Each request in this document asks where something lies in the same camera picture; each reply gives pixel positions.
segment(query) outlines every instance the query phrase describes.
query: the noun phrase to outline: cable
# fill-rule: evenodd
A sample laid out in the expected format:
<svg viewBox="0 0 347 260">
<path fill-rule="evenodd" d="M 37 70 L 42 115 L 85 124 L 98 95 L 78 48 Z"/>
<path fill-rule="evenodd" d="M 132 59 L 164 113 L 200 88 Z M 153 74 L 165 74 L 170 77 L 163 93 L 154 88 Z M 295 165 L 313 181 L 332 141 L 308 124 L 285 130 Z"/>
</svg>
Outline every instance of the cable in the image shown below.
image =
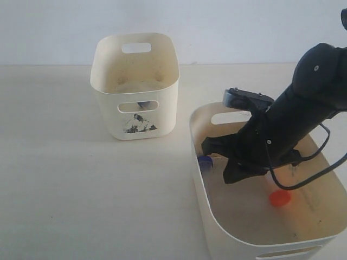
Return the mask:
<svg viewBox="0 0 347 260">
<path fill-rule="evenodd" d="M 293 186 L 284 186 L 282 184 L 279 183 L 276 175 L 275 175 L 275 172 L 274 172 L 274 169 L 272 167 L 272 164 L 271 164 L 271 159 L 270 159 L 270 155 L 269 155 L 269 151 L 268 151 L 268 147 L 267 147 L 267 142 L 265 140 L 265 148 L 266 148 L 266 153 L 267 153 L 267 158 L 268 158 L 268 163 L 269 163 L 269 169 L 270 169 L 270 173 L 271 173 L 271 176 L 275 182 L 275 184 L 283 189 L 283 190 L 287 190 L 287 191 L 292 191 L 292 190 L 296 190 L 296 189 L 299 189 L 311 182 L 313 182 L 314 180 L 318 179 L 319 177 L 331 172 L 332 170 L 334 170 L 335 168 L 337 168 L 338 166 L 340 166 L 341 164 L 343 164 L 345 161 L 347 161 L 347 153 L 341 158 L 339 159 L 336 163 L 334 163 L 333 165 L 325 168 L 324 170 L 316 173 L 315 175 L 307 178 L 306 180 L 296 184 L 296 185 L 293 185 Z"/>
<path fill-rule="evenodd" d="M 330 139 L 330 130 L 329 130 L 329 128 L 327 128 L 322 123 L 320 123 L 319 125 L 322 126 L 324 130 L 326 130 L 327 138 L 325 139 L 324 143 L 320 146 L 320 148 L 318 150 L 316 150 L 316 152 L 314 154 L 312 154 L 310 156 L 307 156 L 307 157 L 302 157 L 301 161 L 309 161 L 309 160 L 313 159 L 314 157 L 316 157 L 317 155 L 319 155 L 319 153 L 324 149 L 324 147 L 326 146 L 327 142 L 329 141 L 329 139 Z"/>
</svg>

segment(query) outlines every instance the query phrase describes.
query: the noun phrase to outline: white table surface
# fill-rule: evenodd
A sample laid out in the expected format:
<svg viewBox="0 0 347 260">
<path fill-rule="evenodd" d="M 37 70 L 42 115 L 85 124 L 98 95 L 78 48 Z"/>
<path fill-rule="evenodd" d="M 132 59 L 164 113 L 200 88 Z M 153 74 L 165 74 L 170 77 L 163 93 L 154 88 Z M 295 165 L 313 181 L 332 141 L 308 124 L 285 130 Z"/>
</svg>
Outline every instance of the white table surface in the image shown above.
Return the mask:
<svg viewBox="0 0 347 260">
<path fill-rule="evenodd" d="M 294 66 L 182 66 L 175 129 L 136 141 L 108 134 L 90 66 L 0 67 L 0 259 L 210 259 L 189 116 L 230 87 L 277 98 Z M 346 150 L 344 120 L 326 123 L 331 163 Z M 336 170 L 344 185 L 346 169 Z M 344 259 L 346 239 L 343 232 L 312 259 Z"/>
</svg>

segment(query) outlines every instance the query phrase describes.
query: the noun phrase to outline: bin handle hole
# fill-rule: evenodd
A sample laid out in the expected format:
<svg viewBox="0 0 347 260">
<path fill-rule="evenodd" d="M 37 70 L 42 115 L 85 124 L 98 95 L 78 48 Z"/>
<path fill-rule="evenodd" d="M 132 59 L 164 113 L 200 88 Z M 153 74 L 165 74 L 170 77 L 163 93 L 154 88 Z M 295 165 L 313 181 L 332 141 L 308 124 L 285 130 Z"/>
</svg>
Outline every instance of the bin handle hole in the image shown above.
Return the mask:
<svg viewBox="0 0 347 260">
<path fill-rule="evenodd" d="M 256 260 L 273 260 L 273 259 L 282 259 L 286 257 L 294 257 L 294 256 L 300 256 L 308 254 L 309 252 L 313 250 L 318 250 L 322 246 L 312 246 L 310 248 L 301 248 L 301 249 L 294 249 L 294 250 L 288 250 L 288 251 L 281 251 L 281 252 L 272 252 L 272 253 L 265 253 L 263 255 L 257 256 Z"/>
<path fill-rule="evenodd" d="M 157 101 L 141 101 L 141 102 L 128 102 L 118 105 L 118 111 L 121 113 L 134 113 L 134 112 L 149 112 L 154 111 L 159 107 Z"/>
<path fill-rule="evenodd" d="M 215 114 L 211 118 L 213 125 L 230 124 L 236 122 L 246 122 L 250 119 L 251 114 L 248 111 L 226 112 Z"/>
<path fill-rule="evenodd" d="M 148 42 L 126 43 L 121 47 L 123 53 L 149 53 L 152 50 L 152 45 Z"/>
</svg>

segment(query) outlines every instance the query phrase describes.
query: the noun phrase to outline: robotic arm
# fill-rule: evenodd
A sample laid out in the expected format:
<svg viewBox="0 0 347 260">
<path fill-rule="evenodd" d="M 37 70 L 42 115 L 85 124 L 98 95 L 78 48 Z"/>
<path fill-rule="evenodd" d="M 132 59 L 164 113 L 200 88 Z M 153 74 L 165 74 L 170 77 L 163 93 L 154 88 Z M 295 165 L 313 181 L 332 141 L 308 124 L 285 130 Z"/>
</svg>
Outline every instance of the robotic arm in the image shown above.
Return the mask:
<svg viewBox="0 0 347 260">
<path fill-rule="evenodd" d="M 341 13 L 347 30 L 347 9 Z M 250 111 L 252 117 L 236 133 L 206 138 L 204 155 L 218 153 L 228 158 L 223 177 L 226 184 L 271 172 L 275 183 L 284 190 L 294 190 L 332 171 L 347 160 L 345 155 L 332 166 L 304 182 L 282 186 L 273 170 L 284 165 L 298 165 L 319 154 L 330 131 L 322 124 L 347 111 L 347 48 L 320 43 L 298 62 L 292 83 L 274 101 L 268 96 L 239 90 L 226 90 L 223 104 Z M 302 157 L 296 144 L 321 125 L 328 133 L 322 147 L 310 157 Z"/>
</svg>

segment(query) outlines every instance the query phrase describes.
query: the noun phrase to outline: white plastic bin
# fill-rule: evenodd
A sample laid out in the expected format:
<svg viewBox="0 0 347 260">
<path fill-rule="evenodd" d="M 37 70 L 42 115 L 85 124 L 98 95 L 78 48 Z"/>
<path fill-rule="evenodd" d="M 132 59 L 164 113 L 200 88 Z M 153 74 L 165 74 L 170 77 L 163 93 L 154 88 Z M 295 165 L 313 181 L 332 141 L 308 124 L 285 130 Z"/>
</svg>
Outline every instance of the white plastic bin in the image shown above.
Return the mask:
<svg viewBox="0 0 347 260">
<path fill-rule="evenodd" d="M 178 79 L 176 52 L 166 35 L 114 35 L 98 43 L 91 85 L 117 139 L 169 134 L 176 125 Z"/>
<path fill-rule="evenodd" d="M 211 123 L 215 114 L 229 112 L 237 110 L 226 108 L 221 102 L 212 103 L 194 111 L 190 119 L 192 174 L 212 258 L 309 259 L 346 228 L 345 188 L 331 172 L 291 191 L 291 201 L 274 208 L 268 196 L 277 187 L 264 176 L 226 185 L 222 176 L 225 164 L 221 164 L 214 165 L 214 174 L 203 177 L 197 161 L 202 153 L 202 141 L 207 136 L 236 133 L 245 124 Z M 297 149 L 307 156 L 317 150 L 317 145 L 308 135 Z M 297 167 L 285 166 L 275 172 L 281 183 L 293 185 L 327 166 L 328 162 L 320 154 Z"/>
</svg>

